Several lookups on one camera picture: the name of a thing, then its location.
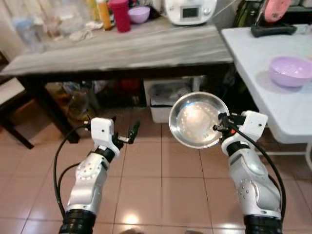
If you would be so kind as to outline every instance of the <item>tile floor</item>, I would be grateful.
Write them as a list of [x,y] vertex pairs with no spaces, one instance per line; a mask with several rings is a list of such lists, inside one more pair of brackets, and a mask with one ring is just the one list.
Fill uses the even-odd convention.
[[[52,160],[61,135],[36,104],[19,110],[19,124],[35,144],[27,150],[4,130],[0,132],[0,233],[57,234],[61,225],[52,187]],[[149,110],[110,110],[116,129],[125,134],[137,118],[142,125],[134,145],[125,146],[114,160],[104,186],[95,234],[119,234],[136,228],[146,234],[183,234],[188,228],[204,234],[243,234],[243,219],[230,179],[227,158],[214,146],[189,149],[177,143],[168,125],[154,124]],[[276,143],[269,132],[260,141],[270,150],[300,149]],[[66,143],[58,171],[81,161],[92,141]],[[312,173],[301,156],[273,156],[287,190],[286,234],[312,233]],[[62,183],[66,203],[74,170]]]

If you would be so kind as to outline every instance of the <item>display screen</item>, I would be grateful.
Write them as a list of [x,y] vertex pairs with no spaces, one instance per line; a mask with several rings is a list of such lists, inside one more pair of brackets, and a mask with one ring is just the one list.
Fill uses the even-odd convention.
[[183,18],[198,17],[198,7],[182,9],[182,17]]

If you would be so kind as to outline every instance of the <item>gray marble tabletop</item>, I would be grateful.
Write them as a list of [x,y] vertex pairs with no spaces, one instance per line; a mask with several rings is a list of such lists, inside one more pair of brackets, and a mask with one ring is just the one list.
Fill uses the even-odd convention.
[[132,25],[128,33],[96,32],[91,39],[47,44],[47,50],[16,57],[2,75],[107,71],[230,63],[233,59],[213,24],[176,27],[164,17]]

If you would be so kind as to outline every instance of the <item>red cup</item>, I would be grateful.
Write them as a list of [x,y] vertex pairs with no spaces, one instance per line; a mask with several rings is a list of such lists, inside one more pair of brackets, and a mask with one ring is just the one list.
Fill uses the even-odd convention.
[[121,33],[131,30],[128,2],[129,0],[110,0],[108,2],[115,16],[117,30]]

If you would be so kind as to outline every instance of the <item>white folding table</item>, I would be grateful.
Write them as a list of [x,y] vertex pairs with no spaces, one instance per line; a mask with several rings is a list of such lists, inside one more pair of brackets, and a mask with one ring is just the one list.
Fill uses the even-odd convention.
[[222,30],[222,35],[260,112],[268,115],[268,127],[281,143],[308,143],[305,154],[312,170],[312,82],[300,88],[285,88],[273,83],[269,65],[277,56],[312,59],[312,34],[278,35],[254,38],[250,28]]

